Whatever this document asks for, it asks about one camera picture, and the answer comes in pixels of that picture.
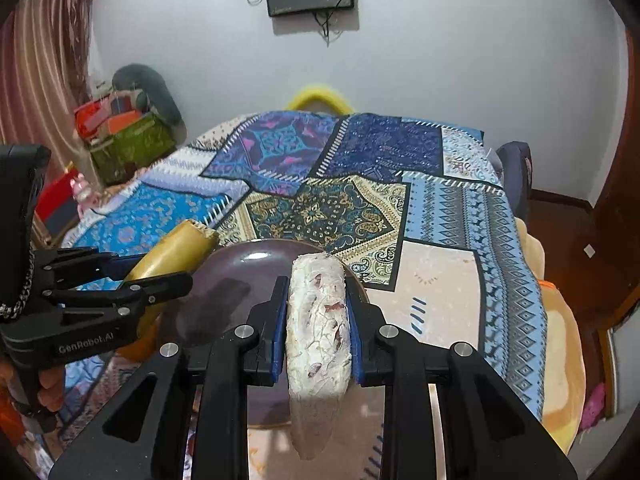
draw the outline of purple plate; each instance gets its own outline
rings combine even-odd
[[[161,341],[193,347],[245,323],[252,306],[271,299],[276,278],[291,276],[293,260],[300,254],[320,252],[293,240],[254,240],[216,249],[193,274],[189,295],[167,304]],[[289,421],[286,373],[273,388],[249,386],[247,398],[249,426],[278,426]]]

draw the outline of person's hand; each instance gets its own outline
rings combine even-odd
[[[56,412],[62,407],[65,396],[65,367],[43,370],[39,373],[40,385],[38,400],[50,412]],[[0,378],[5,381],[14,376],[14,367],[9,361],[0,357]]]

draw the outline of pink curtain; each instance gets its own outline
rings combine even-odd
[[[74,163],[100,187],[74,131],[86,102],[91,0],[20,0],[0,28],[0,140],[47,146],[47,180]]]

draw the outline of baguette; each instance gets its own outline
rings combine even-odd
[[[311,460],[331,437],[351,377],[344,269],[334,256],[293,262],[286,355],[291,438],[300,458]]]

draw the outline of pink stuffed toy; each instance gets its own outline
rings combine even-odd
[[[74,198],[78,202],[78,216],[80,218],[84,216],[87,209],[100,204],[100,195],[91,189],[91,184],[87,182],[82,173],[78,173],[77,178],[72,178],[69,184],[71,184]]]
[[[598,384],[598,386],[593,389],[589,400],[587,400],[582,410],[582,420],[580,421],[581,430],[586,430],[596,425],[600,413],[604,410],[606,396],[607,393],[604,383]]]

